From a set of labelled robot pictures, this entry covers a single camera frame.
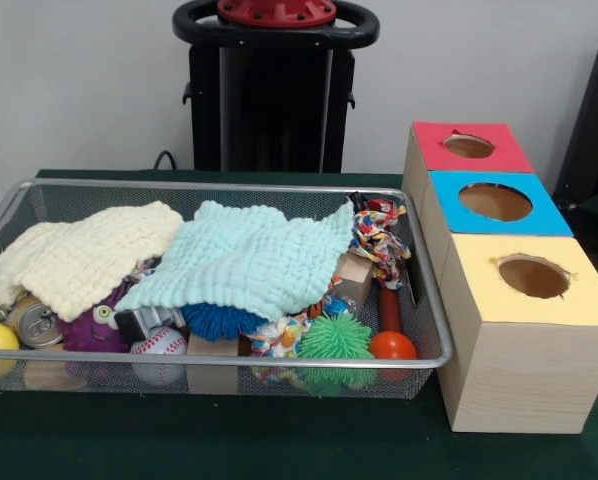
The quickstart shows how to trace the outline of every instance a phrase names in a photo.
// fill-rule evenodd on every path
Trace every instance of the red box lid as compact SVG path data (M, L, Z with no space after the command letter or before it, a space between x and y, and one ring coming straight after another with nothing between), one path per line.
M428 170L534 172L504 123L414 122L412 125Z

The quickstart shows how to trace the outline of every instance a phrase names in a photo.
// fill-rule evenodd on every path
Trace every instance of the wooden block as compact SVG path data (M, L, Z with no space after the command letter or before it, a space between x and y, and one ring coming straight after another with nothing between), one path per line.
M440 282L450 233L572 236L530 173L430 172L421 228Z
M423 196L428 183L428 167L417 143L414 129L410 129L406 150L406 168L403 172L401 190L412 198L417 213L421 215Z
M186 354L236 357L239 354L239 340L220 339L213 343L196 335L190 335ZM236 395L239 393L238 367L188 365L186 370L190 393L202 395Z
M428 178L419 221L430 262L432 263L432 270L437 279L437 285L439 285L446 263L448 245L450 244L450 230L441 209L437 191L430 178Z
M402 190L422 212L428 171L532 173L504 124L415 122L410 129Z
M59 343L35 352L62 352ZM85 379L66 371L66 362L51 360L28 360L23 370L23 383L28 390L46 392L78 392L87 386Z
M335 273L342 279L342 283L335 289L337 296L350 297L361 308L370 290L372 268L373 264L367 258L353 253L344 253L339 257Z
M452 234L440 291L453 430L579 433L598 394L598 274L577 241Z

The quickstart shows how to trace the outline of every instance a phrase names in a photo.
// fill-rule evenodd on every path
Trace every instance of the black cable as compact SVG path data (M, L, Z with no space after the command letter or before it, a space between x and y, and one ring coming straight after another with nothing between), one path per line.
M177 162L175 162L175 158L172 156L172 153L170 153L168 150L164 150L159 155L157 155L157 160L155 160L155 166L152 167L153 170L159 169L159 165L161 164L161 160L163 160L163 157L168 157L168 160L170 161L170 166L172 167L172 169L178 170Z

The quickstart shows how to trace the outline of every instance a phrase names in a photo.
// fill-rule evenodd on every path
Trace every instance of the wire mesh basket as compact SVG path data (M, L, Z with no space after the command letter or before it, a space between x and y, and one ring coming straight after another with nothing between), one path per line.
M318 219L332 213L354 191L405 204L408 209L393 232L412 251L403 269L399 308L403 333L415 344L417 360L0 350L0 371L8 372L0 378L0 390L413 398L432 369L450 358L451 341L415 207L398 190L36 179L13 188L0 204L0 253L37 223L75 222L112 206L160 200L188 221L204 200L215 200L234 207L269 205L287 218ZM373 285L359 313L373 334L379 331L377 297ZM367 381L352 387L310 381L353 371ZM174 380L167 384L149 381L164 372Z

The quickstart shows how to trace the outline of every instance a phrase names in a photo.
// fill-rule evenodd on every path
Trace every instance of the yellow box lid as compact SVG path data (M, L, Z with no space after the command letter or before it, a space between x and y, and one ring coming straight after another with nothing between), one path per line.
M482 321L598 326L598 273L575 239L452 239Z

